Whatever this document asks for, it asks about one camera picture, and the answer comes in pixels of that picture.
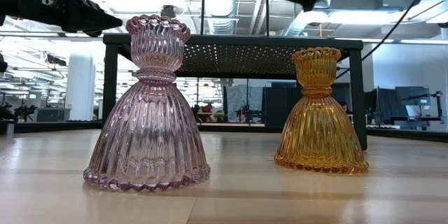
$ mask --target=table surface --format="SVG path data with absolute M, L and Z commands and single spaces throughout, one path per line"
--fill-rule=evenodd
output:
M 370 172 L 276 166 L 280 134 L 202 133 L 211 178 L 109 192 L 83 184 L 99 130 L 0 139 L 1 224 L 448 223 L 448 144 L 369 137 Z

